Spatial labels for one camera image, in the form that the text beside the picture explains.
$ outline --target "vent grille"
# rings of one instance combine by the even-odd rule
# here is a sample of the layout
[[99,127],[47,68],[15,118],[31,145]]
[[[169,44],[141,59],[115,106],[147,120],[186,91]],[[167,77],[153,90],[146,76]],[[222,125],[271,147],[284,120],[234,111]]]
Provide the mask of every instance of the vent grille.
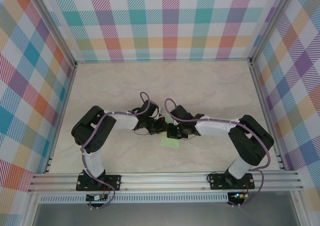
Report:
[[[226,192],[207,193],[122,193],[116,194],[113,204],[138,203],[208,203],[227,202]],[[86,204],[85,194],[43,194],[40,204]]]

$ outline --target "metal extrusion bar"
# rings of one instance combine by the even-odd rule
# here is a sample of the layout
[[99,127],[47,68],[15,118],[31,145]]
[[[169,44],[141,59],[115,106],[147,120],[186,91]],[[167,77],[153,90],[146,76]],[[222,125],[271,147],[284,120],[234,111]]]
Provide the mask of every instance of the metal extrusion bar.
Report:
[[26,209],[26,213],[22,214],[23,215],[22,226],[33,225],[36,217],[37,209],[38,209],[38,204],[40,202],[41,197],[42,196],[40,194],[30,195],[30,202]]
[[280,22],[282,16],[284,15],[287,6],[289,5],[291,0],[281,0],[279,5],[276,7],[275,12],[267,26],[267,29],[265,30],[264,34],[262,35],[255,51],[252,55],[252,61],[253,63],[256,62],[260,54],[265,49],[272,33],[274,32],[275,28],[277,27],[278,23]]
[[257,71],[256,71],[254,65],[252,65],[251,62],[248,62],[248,65],[249,65],[250,73],[251,73],[251,76],[252,76],[253,84],[254,84],[254,87],[255,87],[255,90],[256,90],[256,94],[258,96],[258,99],[259,99],[259,102],[260,102],[260,105],[261,105],[261,109],[262,109],[262,113],[263,113],[263,116],[264,116],[264,119],[265,119],[265,122],[266,122],[266,126],[268,128],[268,131],[269,131],[270,135],[274,139],[273,148],[275,149],[276,153],[284,156],[285,154],[281,151],[281,147],[280,147],[280,144],[279,144],[279,141],[278,141],[278,136],[276,134],[276,130],[275,130],[274,124],[272,122],[272,117],[270,115],[270,111],[269,111],[268,106],[267,106],[268,104],[267,104],[267,101],[266,101],[266,99],[264,97],[264,94],[263,94],[263,91],[262,91],[262,86],[260,84],[260,81],[259,81],[259,78],[258,78],[258,75],[257,75]]
[[51,143],[51,146],[50,146],[50,152],[45,158],[46,164],[43,165],[42,171],[44,173],[47,173],[47,171],[49,170],[47,168],[48,165],[49,165],[49,160],[50,160],[50,158],[52,158],[54,156],[54,152],[55,152],[56,145],[57,145],[57,142],[58,142],[58,137],[59,137],[59,133],[60,133],[60,130],[61,130],[62,122],[64,120],[64,116],[65,116],[65,113],[66,113],[66,110],[67,110],[67,105],[68,105],[69,97],[70,97],[70,94],[71,94],[71,89],[72,89],[72,86],[73,86],[74,81],[75,81],[76,73],[77,73],[77,68],[73,68],[72,72],[71,72],[71,76],[70,76],[69,86],[68,86],[68,89],[67,89],[66,94],[65,94],[65,98],[64,98],[63,105],[62,105],[61,113],[60,113],[60,116],[59,116],[59,119],[58,119],[58,122],[57,122],[57,125],[56,125],[56,129],[55,129],[55,132],[54,132],[53,140],[52,140],[52,143]]
[[[210,190],[207,175],[210,172],[181,173],[120,173],[121,187],[117,194],[126,193],[196,193],[236,192],[237,190]],[[296,171],[264,171],[262,191],[297,191],[303,189]],[[76,191],[78,173],[35,174],[29,187],[31,194],[86,194]],[[261,185],[261,174],[252,172],[255,189]]]
[[[225,61],[246,61],[247,58],[214,58],[214,59],[192,59],[192,62],[225,62]],[[150,60],[143,60],[139,61],[139,63],[144,64],[144,63],[152,63],[152,62],[161,62],[161,59],[150,59]],[[177,60],[175,59],[165,59],[165,62],[176,62]],[[78,60],[77,64],[78,65],[90,65],[90,64],[123,64],[123,63],[136,63],[137,60],[125,60],[125,61],[108,61],[108,60],[100,60],[100,61],[83,61],[83,60]],[[179,62],[190,62],[190,59],[179,59]]]

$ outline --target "green square object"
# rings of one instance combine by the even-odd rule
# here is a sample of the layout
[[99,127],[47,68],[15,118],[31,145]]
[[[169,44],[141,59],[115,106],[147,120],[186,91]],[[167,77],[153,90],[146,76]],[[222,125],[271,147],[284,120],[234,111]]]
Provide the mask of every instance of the green square object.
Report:
[[212,12],[212,8],[198,8],[195,11],[195,23],[209,24],[211,21]]
[[69,26],[83,26],[84,23],[78,11],[64,11],[63,16]]
[[[165,121],[168,124],[174,122],[174,120],[172,119],[172,117],[169,114],[167,114],[165,116]],[[173,139],[173,138],[167,138],[167,132],[162,132],[161,133],[161,143],[160,143],[160,145],[163,146],[163,147],[167,147],[167,148],[179,149],[180,140]]]
[[134,37],[134,46],[136,49],[148,49],[149,43],[147,37]]
[[133,25],[146,25],[147,24],[147,16],[146,11],[139,10],[129,10],[130,21]]

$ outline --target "red wire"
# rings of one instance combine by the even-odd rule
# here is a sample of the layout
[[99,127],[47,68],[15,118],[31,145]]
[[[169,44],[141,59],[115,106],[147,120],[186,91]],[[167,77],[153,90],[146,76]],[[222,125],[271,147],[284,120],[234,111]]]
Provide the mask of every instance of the red wire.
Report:
[[248,184],[247,184],[247,182],[246,181],[243,181],[244,182],[244,184],[246,185],[246,195],[248,194],[248,192],[249,192],[249,186],[248,186]]
[[[109,185],[110,183],[109,182],[107,182],[107,184]],[[109,192],[108,192],[108,195],[110,194],[110,187],[108,187],[109,188]]]

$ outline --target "marble surface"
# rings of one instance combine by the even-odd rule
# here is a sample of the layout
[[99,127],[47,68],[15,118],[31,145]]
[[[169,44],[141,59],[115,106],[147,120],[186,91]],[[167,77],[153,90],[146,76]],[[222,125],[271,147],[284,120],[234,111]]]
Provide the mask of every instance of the marble surface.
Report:
[[[172,98],[193,115],[237,119],[250,114],[266,128],[245,61],[80,64],[50,173],[80,173],[84,168],[80,146],[71,130],[92,106],[108,111],[131,110],[142,105],[141,91],[162,108],[165,99]],[[179,149],[162,146],[161,139],[160,134],[113,130],[101,149],[102,164],[109,173],[225,171],[238,156],[229,138],[197,136],[181,140]],[[270,154],[268,170],[279,169],[273,148]]]

